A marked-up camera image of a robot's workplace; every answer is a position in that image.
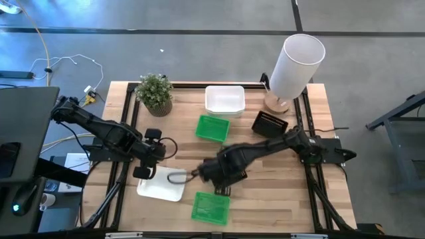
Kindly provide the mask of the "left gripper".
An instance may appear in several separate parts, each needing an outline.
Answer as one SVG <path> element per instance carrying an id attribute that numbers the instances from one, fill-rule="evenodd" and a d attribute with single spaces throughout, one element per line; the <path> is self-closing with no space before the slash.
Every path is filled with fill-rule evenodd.
<path id="1" fill-rule="evenodd" d="M 149 139 L 143 142 L 145 151 L 141 158 L 141 167 L 135 167 L 133 177 L 137 179 L 152 179 L 157 170 L 156 164 L 164 160 L 166 146 L 160 140 Z"/>

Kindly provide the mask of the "white plastic bin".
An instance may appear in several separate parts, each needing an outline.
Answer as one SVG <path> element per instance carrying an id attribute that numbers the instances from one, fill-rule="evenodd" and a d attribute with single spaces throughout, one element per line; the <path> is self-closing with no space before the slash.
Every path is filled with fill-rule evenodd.
<path id="1" fill-rule="evenodd" d="M 169 174 L 173 181 L 183 182 L 183 184 L 170 183 L 167 179 Z M 154 178 L 140 179 L 136 191 L 139 196 L 178 202 L 183 196 L 186 179 L 187 172 L 184 169 L 157 166 Z"/>
<path id="2" fill-rule="evenodd" d="M 205 88 L 205 109 L 212 116 L 239 118 L 244 113 L 245 107 L 245 91 L 242 86 Z"/>

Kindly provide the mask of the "green plastic slotted basket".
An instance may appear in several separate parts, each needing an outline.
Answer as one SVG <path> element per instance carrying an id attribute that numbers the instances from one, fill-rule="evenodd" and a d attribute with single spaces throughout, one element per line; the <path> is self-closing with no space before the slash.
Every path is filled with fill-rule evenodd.
<path id="1" fill-rule="evenodd" d="M 195 130 L 197 137 L 224 143 L 230 129 L 230 121 L 223 118 L 216 118 L 201 115 Z"/>
<path id="2" fill-rule="evenodd" d="M 230 198 L 211 193 L 197 192 L 193 202 L 191 218 L 225 226 L 228 223 Z"/>

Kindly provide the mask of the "white paper sheet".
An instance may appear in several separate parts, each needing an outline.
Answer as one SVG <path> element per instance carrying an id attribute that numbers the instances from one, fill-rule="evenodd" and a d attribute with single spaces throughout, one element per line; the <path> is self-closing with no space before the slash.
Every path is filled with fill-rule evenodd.
<path id="1" fill-rule="evenodd" d="M 85 153 L 68 153 L 64 166 L 87 175 L 90 170 L 90 161 Z M 68 183 L 60 182 L 58 186 L 59 193 L 79 193 L 81 191 L 81 187 Z"/>

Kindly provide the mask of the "potted green plant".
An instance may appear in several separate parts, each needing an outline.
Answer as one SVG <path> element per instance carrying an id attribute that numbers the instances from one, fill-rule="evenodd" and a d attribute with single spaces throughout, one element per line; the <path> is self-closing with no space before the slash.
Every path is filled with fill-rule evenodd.
<path id="1" fill-rule="evenodd" d="M 172 83 L 166 75 L 146 74 L 140 76 L 140 83 L 135 87 L 135 98 L 144 104 L 148 112 L 155 117 L 164 117 L 173 108 Z"/>

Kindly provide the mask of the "black desk support beam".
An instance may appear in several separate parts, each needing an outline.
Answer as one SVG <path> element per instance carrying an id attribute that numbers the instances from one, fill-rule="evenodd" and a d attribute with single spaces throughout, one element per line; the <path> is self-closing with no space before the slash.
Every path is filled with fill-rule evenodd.
<path id="1" fill-rule="evenodd" d="M 83 187 L 88 177 L 84 173 L 41 158 L 39 158 L 35 167 L 34 176 L 45 177 L 76 187 Z"/>

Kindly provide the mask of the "yellow plug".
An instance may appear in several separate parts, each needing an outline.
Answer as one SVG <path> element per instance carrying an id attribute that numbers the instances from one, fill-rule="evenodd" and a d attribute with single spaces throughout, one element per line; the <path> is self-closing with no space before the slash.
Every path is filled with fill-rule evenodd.
<path id="1" fill-rule="evenodd" d="M 80 102 L 82 103 L 81 105 L 80 105 L 80 107 L 85 107 L 85 106 L 87 106 L 87 105 L 90 105 L 90 104 L 93 104 L 93 103 L 95 103 L 96 102 L 96 99 L 95 98 L 93 98 L 93 97 L 91 97 L 91 96 L 89 96 L 89 95 L 85 95 L 81 100 L 80 100 Z"/>

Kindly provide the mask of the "white mug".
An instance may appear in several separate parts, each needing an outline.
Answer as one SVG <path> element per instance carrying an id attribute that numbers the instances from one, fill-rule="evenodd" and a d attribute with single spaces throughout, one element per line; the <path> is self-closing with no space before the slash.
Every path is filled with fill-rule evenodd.
<path id="1" fill-rule="evenodd" d="M 39 204 L 39 210 L 45 211 L 48 207 L 52 206 L 56 201 L 56 197 L 53 194 L 43 193 Z"/>

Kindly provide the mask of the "dark grey desk top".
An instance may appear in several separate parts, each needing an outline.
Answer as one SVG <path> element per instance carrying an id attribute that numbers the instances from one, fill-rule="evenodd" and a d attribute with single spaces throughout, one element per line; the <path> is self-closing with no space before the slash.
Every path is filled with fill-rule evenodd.
<path id="1" fill-rule="evenodd" d="M 21 144 L 11 176 L 0 183 L 33 176 L 59 91 L 53 86 L 0 89 L 0 145 Z"/>

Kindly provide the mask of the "black computer mouse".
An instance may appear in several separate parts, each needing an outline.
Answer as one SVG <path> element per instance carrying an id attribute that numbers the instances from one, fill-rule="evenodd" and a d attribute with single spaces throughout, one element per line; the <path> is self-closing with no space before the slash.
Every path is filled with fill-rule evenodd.
<path id="1" fill-rule="evenodd" d="M 11 205 L 11 211 L 15 216 L 24 216 L 28 213 L 37 192 L 37 187 L 36 183 L 28 182 L 17 190 Z"/>

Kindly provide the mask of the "white shade wooden base lamp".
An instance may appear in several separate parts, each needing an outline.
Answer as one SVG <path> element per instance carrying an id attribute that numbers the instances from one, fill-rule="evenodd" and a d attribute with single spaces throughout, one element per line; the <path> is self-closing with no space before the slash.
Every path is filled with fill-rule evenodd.
<path id="1" fill-rule="evenodd" d="M 269 79 L 265 107 L 275 114 L 283 114 L 290 102 L 298 98 L 325 58 L 323 43 L 306 34 L 288 37 L 283 44 L 273 73 Z"/>

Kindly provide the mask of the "black power strip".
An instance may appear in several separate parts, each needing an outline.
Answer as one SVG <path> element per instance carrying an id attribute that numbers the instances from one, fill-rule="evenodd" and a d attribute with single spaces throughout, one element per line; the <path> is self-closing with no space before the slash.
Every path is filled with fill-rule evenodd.
<path id="1" fill-rule="evenodd" d="M 32 79 L 33 72 L 0 70 L 0 78 Z"/>

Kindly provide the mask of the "grey metal cart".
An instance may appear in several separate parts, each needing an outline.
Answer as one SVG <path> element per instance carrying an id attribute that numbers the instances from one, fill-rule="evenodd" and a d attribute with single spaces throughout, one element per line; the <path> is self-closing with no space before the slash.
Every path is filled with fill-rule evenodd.
<path id="1" fill-rule="evenodd" d="M 409 96 L 401 105 L 366 125 L 369 131 L 383 126 L 395 152 L 401 182 L 390 188 L 392 193 L 425 189 L 425 177 L 420 177 L 416 168 L 417 164 L 425 165 L 425 116 L 406 116 L 419 109 L 425 110 L 425 91 Z"/>

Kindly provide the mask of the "white shoe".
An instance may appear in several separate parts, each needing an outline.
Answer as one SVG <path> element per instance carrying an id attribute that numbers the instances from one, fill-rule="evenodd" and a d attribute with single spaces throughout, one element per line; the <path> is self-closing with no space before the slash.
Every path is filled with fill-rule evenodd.
<path id="1" fill-rule="evenodd" d="M 22 11 L 22 9 L 14 4 L 9 3 L 8 1 L 0 0 L 0 12 L 7 13 L 11 15 L 17 15 Z"/>

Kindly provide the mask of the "black metal table frame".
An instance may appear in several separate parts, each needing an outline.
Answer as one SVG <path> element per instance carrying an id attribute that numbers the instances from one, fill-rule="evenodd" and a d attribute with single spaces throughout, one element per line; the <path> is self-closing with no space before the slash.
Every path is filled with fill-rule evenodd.
<path id="1" fill-rule="evenodd" d="M 103 118 L 105 120 L 119 120 L 123 111 L 135 109 L 135 96 L 131 96 L 129 110 L 123 110 L 127 87 L 133 82 L 112 82 L 106 99 Z M 132 118 L 139 131 L 147 128 L 159 128 L 163 136 L 173 138 L 178 144 L 178 152 L 170 159 L 166 159 L 159 166 L 193 170 L 206 157 L 214 157 L 221 148 L 221 144 L 195 136 L 199 116 L 205 111 L 206 84 L 196 82 L 175 82 L 173 89 L 173 109 L 163 118 L 150 115 L 145 106 L 140 103 L 137 116 L 128 113 L 127 122 Z M 246 111 L 240 118 L 230 120 L 230 131 L 225 144 L 256 143 L 265 138 L 255 134 L 251 126 L 258 114 L 264 110 L 263 101 L 266 91 L 260 83 L 247 83 L 243 86 L 246 96 Z M 307 91 L 310 95 L 312 119 L 319 129 L 327 130 L 333 127 L 329 104 L 324 84 L 309 84 Z M 112 170 L 111 162 L 100 163 L 90 173 L 82 199 L 80 219 L 87 222 L 103 201 L 108 188 L 107 180 L 115 179 L 120 174 L 124 164 L 116 166 L 116 173 Z M 211 232 L 222 232 L 224 238 L 236 238 L 237 235 L 257 236 L 263 233 L 266 236 L 290 232 L 314 232 L 314 223 L 311 213 L 310 196 L 307 189 L 305 167 L 301 164 L 298 155 L 290 149 L 271 154 L 255 160 L 248 167 L 248 178 L 231 186 L 230 210 L 228 223 L 225 226 L 199 222 L 191 219 L 193 202 L 197 192 L 213 193 L 211 183 L 203 183 L 197 177 L 185 185 L 183 196 L 178 202 L 142 197 L 137 194 L 136 188 L 139 179 L 132 176 L 133 169 L 139 161 L 132 161 L 126 180 L 124 193 L 121 194 L 123 205 L 120 216 L 116 207 L 118 197 L 111 202 L 108 215 L 102 222 L 117 231 L 143 232 L 143 238 L 157 237 L 155 233 L 162 233 L 164 237 L 171 237 L 171 233 L 180 233 L 184 236 L 196 234 L 210 236 Z M 353 207 L 349 189 L 343 170 L 336 165 L 322 166 L 327 196 L 343 220 L 351 227 L 356 228 Z"/>

